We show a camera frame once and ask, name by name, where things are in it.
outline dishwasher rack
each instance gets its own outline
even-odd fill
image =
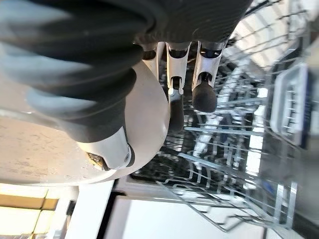
[[[191,106],[197,49],[192,43],[184,130],[168,133],[154,159],[131,176],[157,182],[224,232],[245,222],[284,238],[282,229],[293,223],[297,183],[292,172],[302,149],[270,126],[273,90],[277,76],[303,60],[308,37],[301,1],[253,1],[223,51],[212,114]],[[165,82],[165,72],[161,77]],[[221,216],[225,209],[229,213]]]

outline robotic finger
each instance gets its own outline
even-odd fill
[[[198,111],[216,110],[217,97],[213,88],[223,47],[224,43],[198,42],[192,82],[192,104]]]
[[[183,88],[189,48],[190,42],[166,43],[169,129],[172,131],[181,131],[184,126]]]

